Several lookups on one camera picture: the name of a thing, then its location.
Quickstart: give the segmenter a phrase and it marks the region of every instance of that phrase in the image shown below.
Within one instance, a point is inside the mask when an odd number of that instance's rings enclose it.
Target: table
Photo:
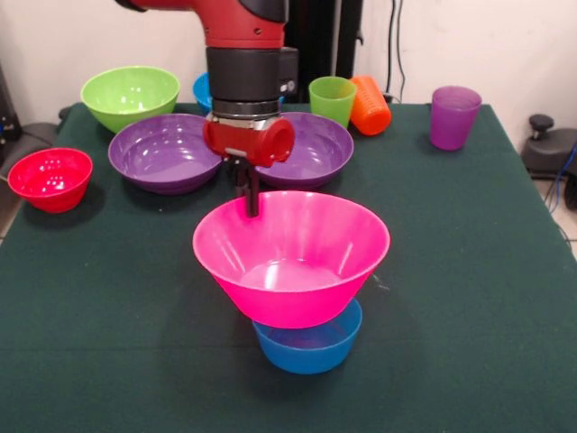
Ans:
[[[24,205],[0,248],[3,430],[575,431],[577,265],[493,110],[453,153],[428,143],[426,106],[392,112],[322,189],[380,215],[389,256],[347,361],[297,376],[192,253],[234,195],[224,170],[185,196],[141,191],[74,106],[57,145],[94,159],[85,199],[59,216]]]

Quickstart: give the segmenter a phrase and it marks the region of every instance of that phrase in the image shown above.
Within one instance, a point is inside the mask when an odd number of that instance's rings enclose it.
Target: red bowl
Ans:
[[[52,148],[19,160],[8,185],[31,205],[51,214],[76,207],[87,191],[93,163],[76,149]]]

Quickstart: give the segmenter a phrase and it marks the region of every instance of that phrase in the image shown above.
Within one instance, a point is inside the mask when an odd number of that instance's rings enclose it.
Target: orange cup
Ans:
[[[390,125],[392,115],[379,85],[369,76],[353,77],[351,82],[357,87],[351,121],[361,134],[382,133]]]

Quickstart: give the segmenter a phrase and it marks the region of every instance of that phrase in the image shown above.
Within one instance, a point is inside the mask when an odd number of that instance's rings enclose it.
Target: plastic bowl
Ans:
[[[210,96],[210,86],[208,84],[208,73],[202,74],[198,77],[192,85],[192,94],[200,106],[200,111],[203,115],[208,115],[213,109],[213,98]]]
[[[248,318],[283,329],[315,327],[341,313],[390,245],[378,216],[352,201],[305,191],[244,198],[198,224],[193,249]]]
[[[275,188],[314,189],[337,175],[353,156],[353,138],[337,122],[309,113],[284,113],[297,140],[285,162],[257,168],[261,179]]]
[[[76,149],[52,148],[31,153],[8,173],[10,189],[51,214],[76,207],[92,175],[92,160]]]
[[[92,115],[113,133],[155,115],[172,113],[179,80],[164,69],[128,66],[91,78],[80,96]]]
[[[342,363],[361,328],[356,299],[333,320],[307,329],[277,329],[252,322],[262,352],[278,368],[296,374],[328,372]]]
[[[124,128],[110,142],[108,159],[130,182],[150,192],[176,195],[210,180],[222,159],[205,143],[205,118],[159,115]]]

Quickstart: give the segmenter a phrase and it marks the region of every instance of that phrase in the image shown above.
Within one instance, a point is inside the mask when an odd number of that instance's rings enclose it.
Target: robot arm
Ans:
[[[237,187],[248,198],[249,214],[258,214],[254,166],[285,161],[295,142],[291,123],[279,116],[279,98],[297,91],[298,52],[283,47],[288,0],[116,2],[140,12],[161,9],[198,14],[205,31],[213,98],[213,112],[205,124],[206,143],[242,168]]]

